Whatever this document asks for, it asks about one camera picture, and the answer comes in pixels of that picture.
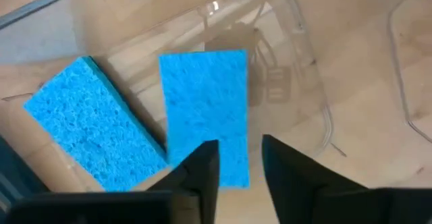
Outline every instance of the sponge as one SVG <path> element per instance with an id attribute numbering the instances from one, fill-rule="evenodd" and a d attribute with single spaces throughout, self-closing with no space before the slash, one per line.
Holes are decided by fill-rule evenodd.
<path id="1" fill-rule="evenodd" d="M 247 52 L 161 55 L 168 157 L 179 165 L 201 143 L 219 141 L 222 188 L 249 186 Z"/>
<path id="2" fill-rule="evenodd" d="M 91 57 L 78 58 L 24 108 L 107 191 L 130 190 L 167 166 L 162 148 Z"/>

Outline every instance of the wooden table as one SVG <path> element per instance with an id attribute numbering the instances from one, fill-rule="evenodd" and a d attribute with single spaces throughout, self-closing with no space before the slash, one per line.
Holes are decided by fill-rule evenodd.
<path id="1" fill-rule="evenodd" d="M 116 56 L 117 45 L 134 44 L 143 30 L 212 0 L 75 0 L 74 11 L 80 15 L 85 50 L 113 78 L 119 89 L 160 134 L 164 130 L 164 108 L 160 90 L 146 87 L 134 91 L 128 70 L 136 53 Z M 368 187 L 432 186 L 432 144 L 404 123 L 398 85 L 391 56 L 388 30 L 389 12 L 401 0 L 297 0 L 321 74 L 327 102 L 333 117 L 331 142 L 342 152 L 328 146 L 316 160 Z M 427 6 L 432 0 L 409 0 L 392 16 L 402 75 L 408 83 L 410 107 L 416 122 L 425 132 L 430 120 L 427 104 L 427 69 L 431 60 L 432 32 L 425 23 L 431 19 Z M 413 23 L 426 24 L 416 26 Z M 98 190 L 100 186 L 52 143 L 49 135 L 22 109 L 29 96 L 8 98 L 34 92 L 59 72 L 74 57 L 40 61 L 28 65 L 2 65 L 0 69 L 0 134 L 27 161 L 54 191 Z M 158 77 L 157 67 L 148 77 Z M 304 131 L 308 138 L 313 128 Z M 260 162 L 259 148 L 250 152 L 252 163 Z M 261 164 L 251 167 L 249 190 L 222 191 L 217 207 L 220 223 L 276 223 L 275 212 L 263 178 Z M 138 189 L 166 174 L 158 174 Z"/>

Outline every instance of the blue sponge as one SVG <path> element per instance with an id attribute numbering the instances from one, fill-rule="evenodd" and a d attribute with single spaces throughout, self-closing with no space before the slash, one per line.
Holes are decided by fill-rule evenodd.
<path id="1" fill-rule="evenodd" d="M 168 156 L 179 165 L 205 140 L 218 140 L 221 187 L 249 186 L 247 52 L 161 55 Z"/>
<path id="2" fill-rule="evenodd" d="M 129 190 L 167 166 L 91 57 L 78 58 L 24 108 L 107 191 Z"/>

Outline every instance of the sponge edge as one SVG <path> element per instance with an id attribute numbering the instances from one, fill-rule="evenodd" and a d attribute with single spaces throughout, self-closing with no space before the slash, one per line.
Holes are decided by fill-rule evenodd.
<path id="1" fill-rule="evenodd" d="M 219 141 L 222 188 L 249 187 L 247 52 L 161 55 L 169 163 L 179 165 L 206 140 Z"/>
<path id="2" fill-rule="evenodd" d="M 162 148 L 91 57 L 78 58 L 24 108 L 107 191 L 130 190 L 167 166 Z"/>

